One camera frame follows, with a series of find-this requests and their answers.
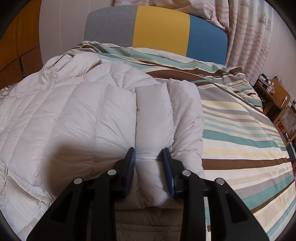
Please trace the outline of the white puffer down jacket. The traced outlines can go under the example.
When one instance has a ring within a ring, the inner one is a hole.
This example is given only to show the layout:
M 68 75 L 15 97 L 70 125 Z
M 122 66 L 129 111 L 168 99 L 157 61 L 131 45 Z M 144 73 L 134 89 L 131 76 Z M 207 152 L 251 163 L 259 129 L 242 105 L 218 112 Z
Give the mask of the white puffer down jacket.
M 1 212 L 26 240 L 74 178 L 98 177 L 133 147 L 131 193 L 116 205 L 118 239 L 178 240 L 182 207 L 169 196 L 161 151 L 204 176 L 203 129 L 191 82 L 96 53 L 54 57 L 1 101 Z

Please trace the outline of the striped bed comforter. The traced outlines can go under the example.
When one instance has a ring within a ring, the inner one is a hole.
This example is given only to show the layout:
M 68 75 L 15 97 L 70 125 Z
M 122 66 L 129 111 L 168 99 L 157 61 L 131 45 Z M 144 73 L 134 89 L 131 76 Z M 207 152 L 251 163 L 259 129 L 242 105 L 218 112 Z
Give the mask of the striped bed comforter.
M 223 178 L 270 240 L 282 233 L 295 213 L 292 165 L 278 130 L 263 113 L 260 98 L 240 67 L 95 41 L 83 41 L 60 56 L 77 53 L 96 53 L 154 78 L 176 77 L 195 84 L 204 118 L 200 177 Z

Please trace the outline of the wooden side table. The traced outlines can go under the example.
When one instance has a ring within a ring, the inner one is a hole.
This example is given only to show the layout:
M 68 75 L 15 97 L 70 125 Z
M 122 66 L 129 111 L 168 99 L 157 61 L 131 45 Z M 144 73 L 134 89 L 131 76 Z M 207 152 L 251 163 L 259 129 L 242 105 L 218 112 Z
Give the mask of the wooden side table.
M 268 79 L 260 74 L 254 89 L 261 99 L 263 113 L 282 134 L 284 144 L 288 146 L 295 139 L 295 108 L 289 106 L 290 94 L 278 79 Z

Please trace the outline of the grey yellow blue headboard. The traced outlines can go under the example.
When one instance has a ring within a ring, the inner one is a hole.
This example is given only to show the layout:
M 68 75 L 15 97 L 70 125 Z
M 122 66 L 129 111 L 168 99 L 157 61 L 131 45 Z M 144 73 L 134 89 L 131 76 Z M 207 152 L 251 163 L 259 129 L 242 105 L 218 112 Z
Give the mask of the grey yellow blue headboard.
M 156 6 L 112 6 L 91 12 L 84 39 L 121 47 L 150 48 L 224 64 L 227 35 L 194 15 Z

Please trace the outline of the orange wooden wardrobe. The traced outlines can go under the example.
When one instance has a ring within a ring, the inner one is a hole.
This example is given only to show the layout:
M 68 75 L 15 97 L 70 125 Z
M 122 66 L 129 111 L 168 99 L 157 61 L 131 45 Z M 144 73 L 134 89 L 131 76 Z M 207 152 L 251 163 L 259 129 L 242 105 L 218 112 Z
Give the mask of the orange wooden wardrobe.
M 1 13 L 5 6 L 13 7 L 10 23 L 1 24 L 1 88 L 20 82 L 41 70 L 39 18 L 41 1 L 1 1 Z

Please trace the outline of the pink patterned curtain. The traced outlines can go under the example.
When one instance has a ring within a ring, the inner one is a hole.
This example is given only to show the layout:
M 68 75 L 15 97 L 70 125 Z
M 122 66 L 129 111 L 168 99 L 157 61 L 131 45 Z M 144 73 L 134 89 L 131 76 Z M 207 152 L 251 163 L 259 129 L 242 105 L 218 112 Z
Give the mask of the pink patterned curtain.
M 266 61 L 273 30 L 273 8 L 266 1 L 114 1 L 174 9 L 203 18 L 228 35 L 225 63 L 240 66 L 251 85 Z

